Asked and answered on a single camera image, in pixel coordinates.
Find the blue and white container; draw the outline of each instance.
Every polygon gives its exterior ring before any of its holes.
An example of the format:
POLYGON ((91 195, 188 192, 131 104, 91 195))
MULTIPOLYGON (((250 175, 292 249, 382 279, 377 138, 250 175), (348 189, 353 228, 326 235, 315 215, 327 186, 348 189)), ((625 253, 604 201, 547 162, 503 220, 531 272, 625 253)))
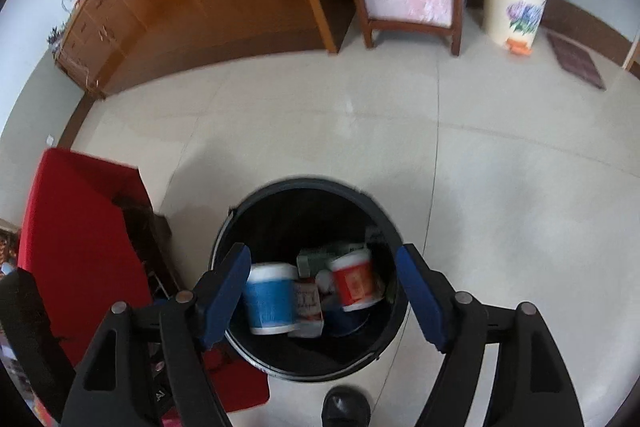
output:
POLYGON ((298 269, 286 263, 251 267, 244 287, 249 328, 254 335, 277 335, 296 329, 293 281, 298 269))

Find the cream trash can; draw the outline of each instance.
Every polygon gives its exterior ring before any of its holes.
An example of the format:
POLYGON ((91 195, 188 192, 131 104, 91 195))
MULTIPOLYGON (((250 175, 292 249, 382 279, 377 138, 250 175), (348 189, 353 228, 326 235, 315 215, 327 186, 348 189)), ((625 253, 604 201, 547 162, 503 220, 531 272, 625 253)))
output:
POLYGON ((484 31, 496 44, 529 55, 546 0, 484 0, 484 31))

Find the flower decal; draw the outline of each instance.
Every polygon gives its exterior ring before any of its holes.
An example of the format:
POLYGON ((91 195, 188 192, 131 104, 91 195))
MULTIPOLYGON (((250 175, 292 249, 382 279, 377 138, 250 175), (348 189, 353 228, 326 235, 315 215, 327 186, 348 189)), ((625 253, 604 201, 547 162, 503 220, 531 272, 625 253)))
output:
POLYGON ((533 33, 538 29, 544 9, 544 4, 536 6, 535 4, 526 4, 524 1, 509 4, 507 7, 507 16, 511 21, 509 28, 513 28, 514 32, 522 32, 525 35, 533 33))

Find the bolt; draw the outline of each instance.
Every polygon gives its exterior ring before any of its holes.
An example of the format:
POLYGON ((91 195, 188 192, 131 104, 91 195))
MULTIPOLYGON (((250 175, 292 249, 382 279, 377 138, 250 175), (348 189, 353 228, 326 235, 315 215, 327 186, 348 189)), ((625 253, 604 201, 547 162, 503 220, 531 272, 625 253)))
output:
POLYGON ((520 309, 525 315, 535 315, 538 312, 536 306, 530 302, 523 302, 520 305, 520 309))
POLYGON ((124 301, 118 301, 111 305, 111 313, 115 313, 116 315, 121 314, 126 309, 127 309, 127 303, 124 301))
POLYGON ((456 292, 456 301, 460 304, 471 304, 473 299, 473 295, 469 292, 456 292))
POLYGON ((186 304, 193 299, 193 292, 189 290, 181 290, 175 295, 175 301, 180 304, 186 304))

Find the red chair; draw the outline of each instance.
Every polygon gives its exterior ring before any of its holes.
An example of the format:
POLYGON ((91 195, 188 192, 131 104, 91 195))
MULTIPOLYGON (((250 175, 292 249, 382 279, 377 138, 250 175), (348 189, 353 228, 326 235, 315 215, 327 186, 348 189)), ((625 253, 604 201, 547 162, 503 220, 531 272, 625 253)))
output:
MULTIPOLYGON (((62 149, 42 156, 22 226, 18 267, 33 275, 50 331, 72 365, 82 359, 114 302, 132 307, 152 302, 123 210, 113 203, 122 200, 151 209, 137 169, 62 149)), ((214 349, 204 356, 225 410, 267 402, 267 376, 244 360, 224 357, 225 352, 214 349)))

